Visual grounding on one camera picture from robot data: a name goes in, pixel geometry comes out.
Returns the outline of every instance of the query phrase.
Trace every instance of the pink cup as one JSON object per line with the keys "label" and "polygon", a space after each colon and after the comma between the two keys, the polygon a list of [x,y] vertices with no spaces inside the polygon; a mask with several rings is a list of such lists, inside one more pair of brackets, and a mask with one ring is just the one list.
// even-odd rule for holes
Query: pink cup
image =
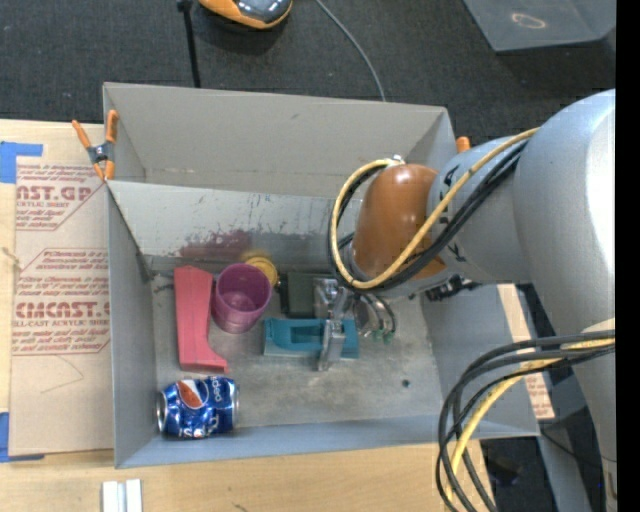
{"label": "pink cup", "polygon": [[251,329],[271,299],[269,278],[252,265],[234,263],[218,276],[211,315],[223,331],[239,334]]}

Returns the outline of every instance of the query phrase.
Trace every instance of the black carpet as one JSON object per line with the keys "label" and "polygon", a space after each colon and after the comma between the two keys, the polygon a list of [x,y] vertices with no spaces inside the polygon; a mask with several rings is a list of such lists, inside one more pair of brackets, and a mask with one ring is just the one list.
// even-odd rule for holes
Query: black carpet
{"label": "black carpet", "polygon": [[[325,0],[374,67],[387,101],[444,106],[473,144],[540,125],[616,86],[614,37],[497,54],[462,0]],[[191,12],[203,88],[382,101],[354,45],[314,0],[269,32]],[[2,0],[0,117],[102,122],[104,82],[193,86],[173,0]],[[521,469],[497,480],[501,512],[553,511],[534,440],[485,443]],[[594,498],[598,510],[599,498]]]}

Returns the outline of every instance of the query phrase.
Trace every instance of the pink block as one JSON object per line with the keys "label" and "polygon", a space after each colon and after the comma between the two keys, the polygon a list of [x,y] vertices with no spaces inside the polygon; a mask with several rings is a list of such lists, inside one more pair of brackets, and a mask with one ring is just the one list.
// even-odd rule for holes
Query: pink block
{"label": "pink block", "polygon": [[227,361],[209,346],[213,274],[186,265],[173,272],[180,368],[226,373]]}

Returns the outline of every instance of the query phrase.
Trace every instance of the blue tape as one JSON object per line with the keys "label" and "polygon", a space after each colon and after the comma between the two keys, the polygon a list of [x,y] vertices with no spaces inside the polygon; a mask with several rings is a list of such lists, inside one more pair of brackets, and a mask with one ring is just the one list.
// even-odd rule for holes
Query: blue tape
{"label": "blue tape", "polygon": [[0,413],[0,463],[16,462],[19,460],[37,460],[43,455],[23,455],[20,457],[9,457],[9,413]]}
{"label": "blue tape", "polygon": [[16,182],[16,159],[19,156],[42,156],[42,144],[0,142],[0,183]]}

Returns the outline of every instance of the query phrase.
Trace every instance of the pepsi can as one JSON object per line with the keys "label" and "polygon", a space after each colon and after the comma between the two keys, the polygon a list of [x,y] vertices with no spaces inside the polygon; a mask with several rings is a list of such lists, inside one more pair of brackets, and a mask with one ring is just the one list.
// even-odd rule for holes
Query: pepsi can
{"label": "pepsi can", "polygon": [[158,428],[172,437],[199,439],[228,432],[237,414],[238,389],[226,377],[179,380],[156,399]]}

